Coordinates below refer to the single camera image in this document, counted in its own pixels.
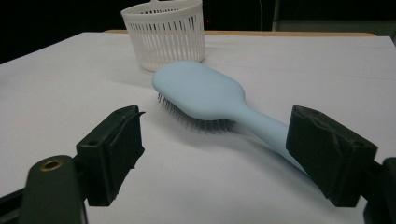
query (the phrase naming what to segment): white table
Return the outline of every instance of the white table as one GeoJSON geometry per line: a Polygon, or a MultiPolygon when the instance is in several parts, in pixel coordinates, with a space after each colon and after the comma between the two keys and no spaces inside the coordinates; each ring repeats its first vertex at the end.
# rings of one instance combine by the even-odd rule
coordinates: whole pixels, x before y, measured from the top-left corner
{"type": "MultiPolygon", "coordinates": [[[[388,37],[207,35],[204,64],[289,123],[319,110],[396,156],[396,49],[388,37]]],[[[146,152],[90,223],[363,223],[366,201],[336,208],[311,180],[239,125],[191,132],[157,103],[127,34],[83,33],[0,65],[0,196],[75,145],[112,111],[138,105],[146,152]]]]}

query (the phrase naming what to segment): screw hole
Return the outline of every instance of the screw hole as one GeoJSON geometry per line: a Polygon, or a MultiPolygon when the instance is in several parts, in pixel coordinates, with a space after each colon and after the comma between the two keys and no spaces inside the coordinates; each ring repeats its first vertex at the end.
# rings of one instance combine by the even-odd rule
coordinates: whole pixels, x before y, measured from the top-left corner
{"type": "Polygon", "coordinates": [[[53,171],[61,167],[64,163],[62,161],[56,160],[56,161],[47,161],[44,163],[41,167],[40,170],[43,172],[47,171],[53,171]]]}
{"type": "Polygon", "coordinates": [[[96,146],[96,145],[98,145],[98,141],[95,141],[95,140],[90,141],[90,142],[88,143],[88,145],[90,145],[90,146],[96,146]]]}
{"type": "Polygon", "coordinates": [[[364,147],[364,143],[363,143],[363,142],[354,141],[353,143],[354,143],[355,145],[359,146],[359,147],[364,147]]]}

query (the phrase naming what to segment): hairbrush bristles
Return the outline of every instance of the hairbrush bristles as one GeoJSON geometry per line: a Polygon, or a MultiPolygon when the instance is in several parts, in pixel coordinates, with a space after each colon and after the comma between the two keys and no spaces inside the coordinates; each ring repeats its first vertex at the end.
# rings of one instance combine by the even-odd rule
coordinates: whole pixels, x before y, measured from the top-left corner
{"type": "Polygon", "coordinates": [[[179,120],[181,124],[185,125],[186,128],[197,130],[198,132],[201,130],[206,133],[228,132],[234,124],[232,120],[228,119],[202,120],[192,118],[160,94],[158,94],[158,103],[161,103],[163,107],[179,120]]]}

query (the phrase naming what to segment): dark background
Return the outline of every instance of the dark background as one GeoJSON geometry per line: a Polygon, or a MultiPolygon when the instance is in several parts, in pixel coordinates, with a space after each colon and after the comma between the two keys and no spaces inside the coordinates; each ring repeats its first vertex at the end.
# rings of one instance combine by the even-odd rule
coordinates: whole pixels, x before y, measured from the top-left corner
{"type": "MultiPolygon", "coordinates": [[[[147,1],[2,1],[0,63],[82,32],[125,29],[120,11],[147,1]]],[[[203,2],[206,30],[272,30],[275,0],[203,2]]],[[[396,0],[282,0],[278,17],[281,20],[396,20],[395,3],[396,0]]]]}

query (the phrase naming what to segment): white basket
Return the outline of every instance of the white basket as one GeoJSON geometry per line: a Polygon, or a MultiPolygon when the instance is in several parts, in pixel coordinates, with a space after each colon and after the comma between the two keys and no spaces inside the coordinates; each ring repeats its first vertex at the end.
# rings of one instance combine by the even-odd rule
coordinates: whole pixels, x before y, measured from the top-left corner
{"type": "Polygon", "coordinates": [[[167,63],[205,57],[202,0],[151,0],[121,15],[143,68],[156,71],[167,63]]]}

